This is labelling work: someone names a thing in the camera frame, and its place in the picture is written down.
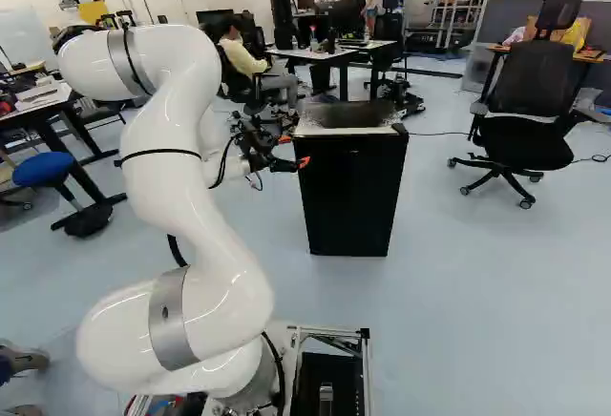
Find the stool leg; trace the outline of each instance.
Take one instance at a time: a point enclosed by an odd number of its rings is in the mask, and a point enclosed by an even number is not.
[[[66,187],[65,184],[58,184],[53,186],[57,192],[61,194],[61,196],[68,201],[76,211],[82,211],[83,207],[80,205],[76,198],[74,198],[73,193]]]

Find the shoe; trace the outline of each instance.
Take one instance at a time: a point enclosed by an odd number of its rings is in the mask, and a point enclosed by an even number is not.
[[[40,408],[34,405],[16,406],[15,408],[5,409],[5,411],[18,416],[42,416]]]
[[[49,366],[49,356],[44,351],[21,349],[7,340],[0,340],[0,356],[11,362],[12,376],[25,370],[44,370]]]

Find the office chair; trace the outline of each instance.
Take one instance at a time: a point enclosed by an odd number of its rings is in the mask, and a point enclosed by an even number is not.
[[[4,146],[0,148],[0,157],[2,161],[0,162],[0,186],[3,184],[8,184],[9,181],[12,180],[12,174],[14,173],[17,165],[12,161],[9,154],[7,154],[4,150]],[[14,199],[6,199],[6,197],[11,196],[16,193],[17,190],[20,190],[21,187],[15,186],[14,188],[9,187],[8,189],[3,189],[0,191],[0,206],[18,206],[24,211],[30,210],[33,205],[29,201],[16,201]]]
[[[408,58],[403,54],[403,35],[401,30],[403,27],[403,17],[398,13],[385,13],[378,15],[375,18],[375,25],[373,27],[373,39],[397,41],[389,47],[373,51],[371,55],[371,63],[376,69],[382,73],[382,77],[378,79],[378,87],[386,85],[390,90],[394,87],[394,80],[387,79],[386,73],[392,68],[392,65],[397,61],[404,60],[404,68],[408,67]],[[366,81],[364,87],[367,88],[371,85],[371,82]],[[410,83],[406,77],[404,77],[403,87],[408,88]]]
[[[280,92],[278,90],[263,91],[261,88],[261,79],[263,74],[254,74],[252,80],[238,72],[233,64],[227,58],[225,50],[217,44],[217,52],[221,59],[221,81],[227,86],[227,93],[219,89],[219,96],[228,98],[234,103],[243,104],[243,113],[250,117],[253,124],[261,126],[262,124],[279,125],[281,132],[297,125],[297,117],[291,116],[280,110],[272,110],[273,119],[261,119],[258,117],[267,105],[275,105],[279,102],[276,100]],[[240,113],[235,112],[233,116],[240,118]],[[289,125],[283,126],[283,119],[289,121]]]
[[[44,152],[17,165],[12,172],[12,181],[20,187],[33,189],[53,187],[76,210],[63,222],[64,231],[67,235],[85,238],[108,225],[113,207],[109,204],[92,204],[85,208],[80,205],[64,184],[75,163],[77,161],[68,153]],[[54,223],[51,229],[57,230],[61,227],[60,223]]]
[[[456,164],[484,168],[488,173],[460,188],[462,195],[494,177],[502,176],[522,196],[522,209],[530,209],[535,197],[517,176],[539,182],[544,171],[559,170],[573,161],[564,137],[587,117],[572,112],[574,86],[570,70],[573,46],[549,40],[552,30],[573,25],[581,0],[544,0],[532,41],[512,45],[493,92],[472,105],[474,121],[469,140],[486,151],[471,159],[450,158]]]

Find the gray floor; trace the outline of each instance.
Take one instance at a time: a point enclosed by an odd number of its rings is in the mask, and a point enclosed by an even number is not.
[[[413,61],[444,71],[464,67],[459,60]],[[368,74],[350,71],[351,99],[367,96]],[[410,81],[427,111],[406,122],[409,130],[468,131],[474,96],[458,90],[460,80]],[[215,106],[219,120],[232,109]],[[94,137],[115,148],[120,130],[109,125]],[[610,135],[583,124],[568,140],[577,157],[608,154]],[[65,141],[76,155],[87,154],[71,136]],[[608,414],[609,166],[586,162],[546,175],[528,186],[537,205],[522,211],[501,180],[467,198],[458,193],[481,172],[451,171],[446,159],[473,149],[459,135],[412,137],[386,259],[310,256],[294,175],[264,173],[261,193],[237,180],[213,195],[266,270],[277,318],[371,328],[377,414]],[[291,156],[290,147],[281,154]],[[122,190],[110,159],[87,170],[105,193]],[[0,405],[40,403],[52,416],[118,415],[128,396],[87,380],[73,356],[74,328],[108,291],[174,264],[163,234],[127,203],[100,236],[52,233],[50,224],[70,206],[48,195],[35,218],[3,225],[0,335],[47,347],[53,367],[4,386]]]

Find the chair wheel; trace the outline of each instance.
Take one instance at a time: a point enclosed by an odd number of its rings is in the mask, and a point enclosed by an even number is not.
[[[533,207],[533,203],[525,198],[519,203],[519,207],[522,209],[531,209]]]

